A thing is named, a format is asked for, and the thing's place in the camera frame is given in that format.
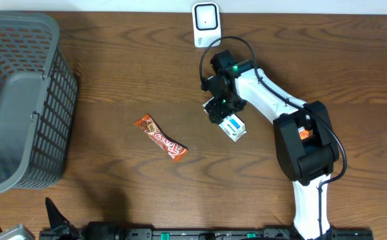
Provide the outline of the red chocolate bar wrapper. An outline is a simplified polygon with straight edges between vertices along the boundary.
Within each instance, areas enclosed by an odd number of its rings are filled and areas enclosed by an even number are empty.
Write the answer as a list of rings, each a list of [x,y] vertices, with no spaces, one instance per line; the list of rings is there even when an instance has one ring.
[[[146,133],[175,162],[188,153],[188,148],[168,137],[149,114],[137,120],[134,125]]]

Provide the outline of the white Panadol box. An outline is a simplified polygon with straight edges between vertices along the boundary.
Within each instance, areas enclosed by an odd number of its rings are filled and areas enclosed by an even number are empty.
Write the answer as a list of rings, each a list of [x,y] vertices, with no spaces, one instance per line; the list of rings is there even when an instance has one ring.
[[[226,135],[234,142],[246,134],[245,123],[235,114],[226,116],[219,121],[219,116],[212,109],[211,103],[214,103],[214,97],[203,104],[204,111],[208,114],[212,123],[218,124],[219,127],[226,133]]]

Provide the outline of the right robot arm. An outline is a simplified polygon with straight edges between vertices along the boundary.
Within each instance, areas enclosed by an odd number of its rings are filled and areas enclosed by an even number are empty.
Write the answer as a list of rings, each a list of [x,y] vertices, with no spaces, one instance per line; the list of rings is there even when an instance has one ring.
[[[236,113],[253,105],[274,128],[278,163],[292,181],[296,213],[294,227],[303,239],[318,239],[330,230],[326,216],[326,191],[339,153],[331,136],[326,107],[307,103],[273,83],[253,61],[236,61],[228,50],[216,53],[210,64],[215,74],[202,80],[212,98],[204,103],[210,121],[237,141],[246,133]]]

